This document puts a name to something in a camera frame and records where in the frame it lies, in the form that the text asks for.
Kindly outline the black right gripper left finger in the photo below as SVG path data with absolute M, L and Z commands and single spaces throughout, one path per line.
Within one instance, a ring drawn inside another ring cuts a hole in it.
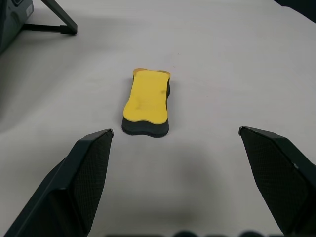
M 7 237 L 85 237 L 105 185 L 114 133 L 79 139 L 42 180 L 5 233 Z

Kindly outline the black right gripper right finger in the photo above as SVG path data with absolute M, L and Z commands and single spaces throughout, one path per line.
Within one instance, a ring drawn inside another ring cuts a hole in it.
M 316 166 L 287 138 L 242 126 L 255 183 L 284 235 L 316 235 Z

